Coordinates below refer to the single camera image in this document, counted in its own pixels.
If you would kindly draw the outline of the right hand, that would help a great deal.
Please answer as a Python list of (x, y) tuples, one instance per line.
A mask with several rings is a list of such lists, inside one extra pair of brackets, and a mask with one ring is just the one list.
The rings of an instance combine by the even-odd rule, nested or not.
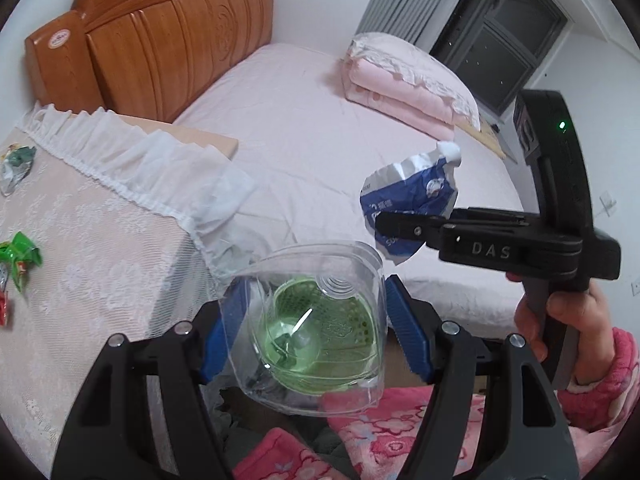
[[(615, 360), (615, 341), (608, 300), (597, 280), (585, 292), (554, 292), (547, 301), (546, 322), (555, 320), (578, 333), (577, 354), (570, 378), (586, 386), (603, 380)], [(516, 331), (527, 341), (541, 364), (548, 361), (549, 348), (542, 328), (524, 295), (514, 313)]]

